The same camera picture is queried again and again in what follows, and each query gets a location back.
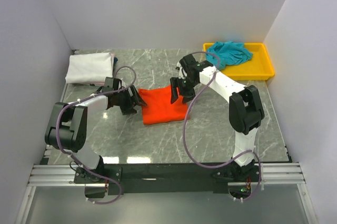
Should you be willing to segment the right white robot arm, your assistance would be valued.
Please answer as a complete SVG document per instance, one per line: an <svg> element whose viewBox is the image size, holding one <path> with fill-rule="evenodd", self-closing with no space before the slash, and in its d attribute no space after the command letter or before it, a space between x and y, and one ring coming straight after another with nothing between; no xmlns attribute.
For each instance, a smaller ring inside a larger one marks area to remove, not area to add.
<svg viewBox="0 0 337 224"><path fill-rule="evenodd" d="M255 153L255 137L264 119L264 110L260 94L256 86L245 86L221 73L209 61L198 62L194 54L184 56L176 65L177 77L170 79L171 103L181 96L183 103L188 103L186 115L189 115L201 95L194 88L203 84L202 91L212 89L229 104L229 122L235 131L234 156L223 164L213 166L214 169L232 166L231 175L236 181L243 181L250 174Z"/></svg>

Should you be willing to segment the orange t-shirt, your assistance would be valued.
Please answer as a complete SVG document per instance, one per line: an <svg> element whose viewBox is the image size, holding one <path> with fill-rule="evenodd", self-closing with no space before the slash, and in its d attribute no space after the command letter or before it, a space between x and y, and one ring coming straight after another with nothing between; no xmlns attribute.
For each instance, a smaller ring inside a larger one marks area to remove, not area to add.
<svg viewBox="0 0 337 224"><path fill-rule="evenodd" d="M142 107L144 125L184 120L188 106L182 103L181 96L171 104L170 86L153 90L139 89L138 92L146 103Z"/></svg>

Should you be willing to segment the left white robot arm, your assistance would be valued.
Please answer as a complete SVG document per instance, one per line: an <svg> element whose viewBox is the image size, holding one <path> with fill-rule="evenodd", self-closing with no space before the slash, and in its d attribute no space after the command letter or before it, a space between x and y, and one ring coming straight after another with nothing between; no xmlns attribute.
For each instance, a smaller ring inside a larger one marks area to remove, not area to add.
<svg viewBox="0 0 337 224"><path fill-rule="evenodd" d="M122 86L122 80L112 77L86 98L84 102L54 104L45 132L45 143L73 156L74 161L87 167L86 176L94 183L105 178L103 158L86 143L89 117L118 106L123 115L136 113L135 106L147 106L134 85Z"/></svg>

